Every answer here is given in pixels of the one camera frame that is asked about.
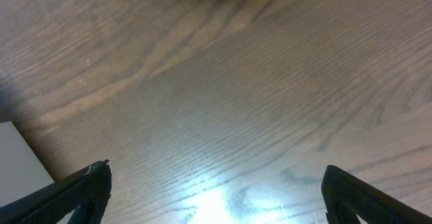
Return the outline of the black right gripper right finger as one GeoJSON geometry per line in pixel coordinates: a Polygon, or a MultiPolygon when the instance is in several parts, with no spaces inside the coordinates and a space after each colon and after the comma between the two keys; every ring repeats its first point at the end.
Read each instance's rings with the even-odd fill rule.
{"type": "Polygon", "coordinates": [[[348,172],[327,166],[321,193],[329,224],[431,224],[431,217],[405,205],[348,172]]]}

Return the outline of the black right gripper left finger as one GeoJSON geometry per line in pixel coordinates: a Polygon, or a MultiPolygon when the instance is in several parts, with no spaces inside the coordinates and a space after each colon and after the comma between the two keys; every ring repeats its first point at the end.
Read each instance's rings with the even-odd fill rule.
{"type": "Polygon", "coordinates": [[[1,207],[1,223],[99,224],[111,197],[112,174],[108,160],[97,161],[61,181],[50,184],[1,207]]]}

